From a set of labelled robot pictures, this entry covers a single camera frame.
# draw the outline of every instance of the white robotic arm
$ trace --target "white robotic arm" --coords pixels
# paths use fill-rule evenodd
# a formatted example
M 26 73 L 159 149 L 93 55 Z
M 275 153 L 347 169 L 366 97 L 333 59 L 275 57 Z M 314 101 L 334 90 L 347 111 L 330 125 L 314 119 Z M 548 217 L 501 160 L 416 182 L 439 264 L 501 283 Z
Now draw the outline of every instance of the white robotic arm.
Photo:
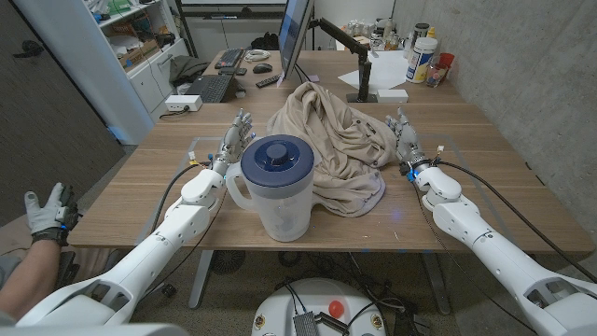
M 408 177 L 444 232 L 470 248 L 507 289 L 539 335 L 597 334 L 597 285 L 543 268 L 480 216 L 462 187 L 428 160 L 408 119 L 387 117 Z
M 251 115 L 241 110 L 220 143 L 210 169 L 182 188 L 163 222 L 112 270 L 63 287 L 27 313 L 17 327 L 119 325 L 132 312 L 161 270 L 184 242 L 206 231 L 210 213 L 220 206 L 215 190 L 224 186 L 228 166 L 239 160 L 255 134 Z

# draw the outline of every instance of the blue pitcher lid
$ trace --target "blue pitcher lid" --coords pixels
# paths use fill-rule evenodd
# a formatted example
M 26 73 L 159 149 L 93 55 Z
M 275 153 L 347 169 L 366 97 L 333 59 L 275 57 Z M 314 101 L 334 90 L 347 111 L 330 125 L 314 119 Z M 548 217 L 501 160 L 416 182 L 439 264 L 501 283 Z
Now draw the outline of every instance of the blue pitcher lid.
M 313 168 L 311 147 L 292 135 L 266 136 L 249 146 L 241 159 L 243 175 L 256 185 L 279 188 L 299 182 Z

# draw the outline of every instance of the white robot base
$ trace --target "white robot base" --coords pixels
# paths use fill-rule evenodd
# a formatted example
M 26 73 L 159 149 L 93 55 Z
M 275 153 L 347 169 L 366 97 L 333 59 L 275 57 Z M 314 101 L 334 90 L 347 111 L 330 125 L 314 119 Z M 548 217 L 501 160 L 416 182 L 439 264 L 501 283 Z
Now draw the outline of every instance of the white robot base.
M 306 312 L 303 312 L 299 300 L 295 298 L 299 315 L 308 312 L 312 312 L 314 315 L 320 313 L 330 315 L 329 304 L 339 301 L 344 307 L 344 313 L 338 317 L 338 320 L 348 324 L 363 307 L 371 303 L 371 300 L 355 288 L 336 280 L 303 279 L 290 284 L 290 286 L 306 308 Z M 297 335 L 293 321 L 295 316 L 295 303 L 292 294 L 288 288 L 282 287 L 264 300 L 257 309 L 251 335 Z M 385 330 L 381 321 L 380 311 L 375 305 L 371 305 L 350 326 L 350 335 L 383 336 Z M 318 323 L 317 330 L 320 336 L 341 335 L 341 332 L 324 323 Z

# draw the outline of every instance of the white box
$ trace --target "white box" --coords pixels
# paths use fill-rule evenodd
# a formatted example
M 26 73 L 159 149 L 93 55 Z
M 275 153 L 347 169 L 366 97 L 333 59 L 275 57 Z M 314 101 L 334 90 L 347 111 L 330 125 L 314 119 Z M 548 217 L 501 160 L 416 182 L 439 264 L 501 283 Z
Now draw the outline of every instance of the white box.
M 166 107 L 168 111 L 178 112 L 188 106 L 189 111 L 198 111 L 203 105 L 203 101 L 199 95 L 171 95 L 166 99 Z
M 378 103 L 406 103 L 408 100 L 406 90 L 377 90 Z

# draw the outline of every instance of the person's arm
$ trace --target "person's arm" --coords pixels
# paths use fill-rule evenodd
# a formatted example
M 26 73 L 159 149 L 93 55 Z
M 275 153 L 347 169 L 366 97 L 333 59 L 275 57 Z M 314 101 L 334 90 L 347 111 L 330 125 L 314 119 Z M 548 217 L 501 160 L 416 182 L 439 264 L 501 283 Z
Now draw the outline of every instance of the person's arm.
M 27 256 L 0 290 L 0 310 L 21 319 L 56 286 L 61 247 L 53 240 L 31 245 Z
M 37 195 L 25 193 L 28 226 L 33 242 L 25 259 L 10 275 L 0 290 L 0 311 L 21 319 L 36 304 L 47 297 L 56 286 L 61 246 L 66 246 L 68 231 L 56 220 L 62 203 L 64 185 L 57 183 L 43 208 Z

